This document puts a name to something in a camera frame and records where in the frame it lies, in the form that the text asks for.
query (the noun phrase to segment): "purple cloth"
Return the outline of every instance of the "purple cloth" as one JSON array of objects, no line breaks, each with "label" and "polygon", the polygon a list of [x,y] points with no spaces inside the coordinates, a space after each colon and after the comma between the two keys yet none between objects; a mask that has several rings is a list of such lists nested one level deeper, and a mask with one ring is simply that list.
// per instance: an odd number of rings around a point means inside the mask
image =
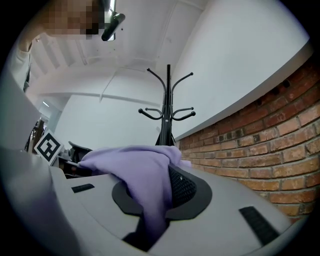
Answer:
[{"label": "purple cloth", "polygon": [[165,214],[172,208],[168,165],[191,166],[175,146],[102,148],[88,153],[79,165],[92,175],[113,174],[125,181],[132,198],[143,207],[146,232],[156,241],[166,230]]}]

